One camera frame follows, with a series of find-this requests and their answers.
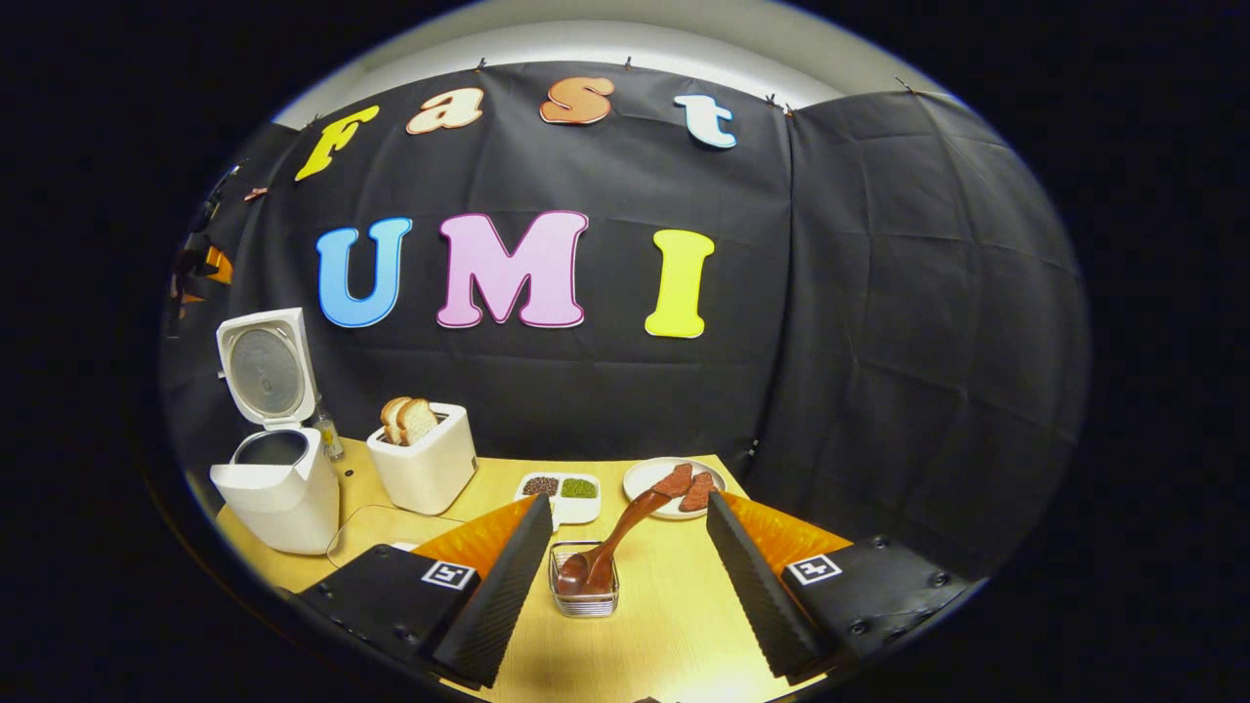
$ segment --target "glass bottle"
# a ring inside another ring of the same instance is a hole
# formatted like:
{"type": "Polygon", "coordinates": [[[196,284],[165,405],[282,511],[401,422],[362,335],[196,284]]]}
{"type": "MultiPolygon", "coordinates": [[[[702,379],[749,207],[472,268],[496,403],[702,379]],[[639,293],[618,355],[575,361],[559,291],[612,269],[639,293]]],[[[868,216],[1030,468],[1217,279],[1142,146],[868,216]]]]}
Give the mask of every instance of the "glass bottle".
{"type": "Polygon", "coordinates": [[[312,410],[312,429],[321,432],[321,440],[325,443],[326,453],[331,460],[342,458],[342,443],[339,442],[339,429],[334,427],[334,418],[326,412],[321,402],[321,394],[316,394],[316,409],[312,410]]]}

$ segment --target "meat slice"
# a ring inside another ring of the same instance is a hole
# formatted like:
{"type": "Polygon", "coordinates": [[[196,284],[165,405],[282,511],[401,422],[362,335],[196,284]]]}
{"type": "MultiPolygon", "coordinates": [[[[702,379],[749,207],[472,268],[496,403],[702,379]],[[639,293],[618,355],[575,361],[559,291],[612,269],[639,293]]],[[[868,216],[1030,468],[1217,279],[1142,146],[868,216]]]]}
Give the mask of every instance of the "meat slice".
{"type": "Polygon", "coordinates": [[[690,490],[690,474],[694,469],[694,464],[689,462],[685,464],[678,464],[676,467],[672,467],[672,473],[660,479],[659,483],[651,487],[651,490],[662,493],[669,498],[680,498],[690,490]]]}
{"type": "Polygon", "coordinates": [[[704,472],[695,477],[694,485],[690,487],[690,493],[681,499],[681,504],[678,509],[682,513],[694,513],[695,510],[702,510],[708,507],[708,497],[716,490],[716,485],[711,482],[711,474],[704,472]]]}

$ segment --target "brown spoon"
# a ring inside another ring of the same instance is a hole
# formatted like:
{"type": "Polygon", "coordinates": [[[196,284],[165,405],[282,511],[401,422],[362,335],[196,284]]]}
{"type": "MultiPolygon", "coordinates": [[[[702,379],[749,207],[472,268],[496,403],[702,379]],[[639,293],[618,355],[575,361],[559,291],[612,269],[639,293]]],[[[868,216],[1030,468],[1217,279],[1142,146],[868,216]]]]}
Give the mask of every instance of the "brown spoon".
{"type": "Polygon", "coordinates": [[[669,495],[655,490],[645,490],[630,503],[616,520],[616,529],[608,540],[589,552],[574,554],[560,567],[556,574],[555,590],[560,595],[590,595],[611,593],[612,590],[612,552],[625,533],[642,522],[661,505],[672,500],[669,495]]]}

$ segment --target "open lid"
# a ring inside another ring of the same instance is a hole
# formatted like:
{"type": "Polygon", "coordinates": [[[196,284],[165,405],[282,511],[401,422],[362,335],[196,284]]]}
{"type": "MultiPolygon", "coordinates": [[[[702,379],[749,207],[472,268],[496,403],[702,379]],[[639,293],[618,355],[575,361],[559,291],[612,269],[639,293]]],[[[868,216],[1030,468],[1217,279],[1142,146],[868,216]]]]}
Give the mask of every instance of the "open lid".
{"type": "Polygon", "coordinates": [[[288,308],[229,319],[218,353],[242,417],[265,429],[298,428],[316,408],[304,310],[288,308]]]}

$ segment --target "letter m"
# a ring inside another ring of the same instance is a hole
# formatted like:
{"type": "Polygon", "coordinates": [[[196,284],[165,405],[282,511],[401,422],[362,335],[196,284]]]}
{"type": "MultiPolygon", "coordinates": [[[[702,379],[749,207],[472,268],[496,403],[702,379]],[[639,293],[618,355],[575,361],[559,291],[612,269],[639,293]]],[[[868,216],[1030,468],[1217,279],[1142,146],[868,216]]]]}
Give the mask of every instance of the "letter m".
{"type": "Polygon", "coordinates": [[[574,260],[578,236],[590,220],[581,213],[554,210],[530,223],[516,251],[504,248],[494,223],[486,215],[470,214],[442,223],[448,239],[448,304],[439,310],[442,326],[474,326],[481,321],[481,309],[472,303],[478,285],[490,316],[504,324],[530,284],[529,301],[519,316],[530,326],[576,326],[585,311],[574,299],[574,260]]]}

